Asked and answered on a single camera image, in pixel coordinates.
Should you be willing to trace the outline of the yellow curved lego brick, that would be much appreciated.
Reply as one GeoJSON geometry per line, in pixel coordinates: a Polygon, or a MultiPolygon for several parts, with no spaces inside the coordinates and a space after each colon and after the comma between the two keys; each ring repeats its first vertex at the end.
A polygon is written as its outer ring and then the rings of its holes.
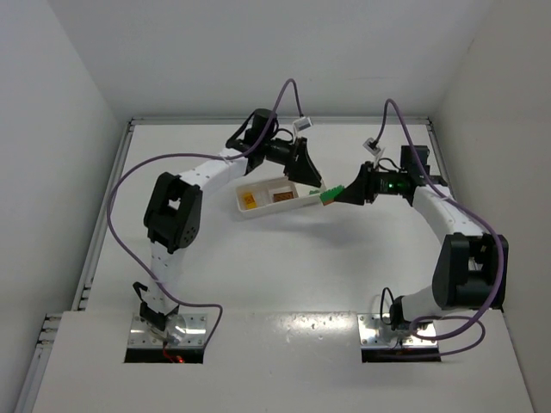
{"type": "Polygon", "coordinates": [[[243,194],[243,202],[246,210],[257,208],[257,203],[252,193],[243,194]]]}

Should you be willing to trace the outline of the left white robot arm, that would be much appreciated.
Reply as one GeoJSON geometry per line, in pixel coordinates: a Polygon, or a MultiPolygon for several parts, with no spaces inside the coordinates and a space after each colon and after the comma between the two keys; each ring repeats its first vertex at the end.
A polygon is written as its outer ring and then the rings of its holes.
{"type": "Polygon", "coordinates": [[[186,249],[199,233],[202,202],[209,195],[265,161],[280,164],[291,182],[321,187],[321,174],[309,157],[303,135],[312,124],[302,116],[293,123],[292,138],[280,139],[276,115],[258,108],[226,141],[216,159],[178,175],[164,172],[158,177],[144,217],[152,282],[148,287],[133,286],[140,298],[139,314],[153,329],[165,332],[178,313],[180,305],[172,289],[181,276],[186,249]]]}

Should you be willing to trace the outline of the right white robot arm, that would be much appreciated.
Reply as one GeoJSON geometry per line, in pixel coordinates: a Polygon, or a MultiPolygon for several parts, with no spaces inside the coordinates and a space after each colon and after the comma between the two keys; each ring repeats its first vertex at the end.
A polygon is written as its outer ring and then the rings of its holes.
{"type": "Polygon", "coordinates": [[[400,196],[425,219],[441,244],[431,283],[393,299],[389,324],[394,330],[408,328],[415,319],[426,322],[461,310],[499,310],[505,302],[507,240],[494,237],[455,205],[447,183],[430,174],[429,154],[425,145],[402,146],[396,171],[366,162],[334,198],[363,206],[379,195],[400,196]]]}

